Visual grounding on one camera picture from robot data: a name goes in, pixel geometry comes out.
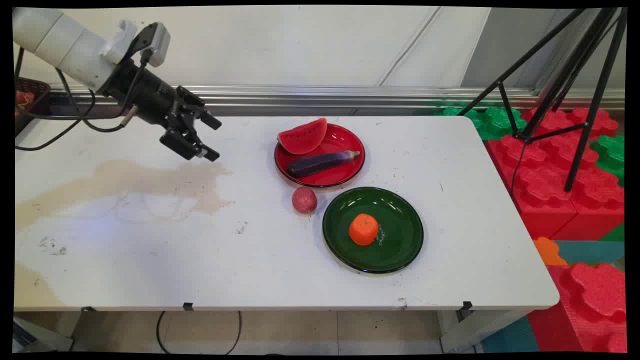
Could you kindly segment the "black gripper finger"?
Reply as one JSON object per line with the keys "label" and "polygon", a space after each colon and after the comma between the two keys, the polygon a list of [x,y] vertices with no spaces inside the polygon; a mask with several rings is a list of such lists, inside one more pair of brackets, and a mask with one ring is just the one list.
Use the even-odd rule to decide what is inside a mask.
{"label": "black gripper finger", "polygon": [[198,157],[215,162],[220,157],[217,151],[202,143],[198,136],[193,137],[190,132],[183,134],[176,129],[167,129],[159,142],[185,160]]}
{"label": "black gripper finger", "polygon": [[218,130],[222,126],[222,122],[210,114],[206,108],[197,109],[195,111],[195,118],[213,130]]}

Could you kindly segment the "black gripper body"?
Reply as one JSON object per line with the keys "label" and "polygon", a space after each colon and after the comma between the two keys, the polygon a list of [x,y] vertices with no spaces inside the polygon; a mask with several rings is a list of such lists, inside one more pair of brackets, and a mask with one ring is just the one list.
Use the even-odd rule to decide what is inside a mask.
{"label": "black gripper body", "polygon": [[185,132],[187,122],[207,121],[205,102],[189,89],[174,88],[147,69],[140,69],[132,59],[118,64],[102,87],[127,110],[137,107],[137,116],[150,125]]}

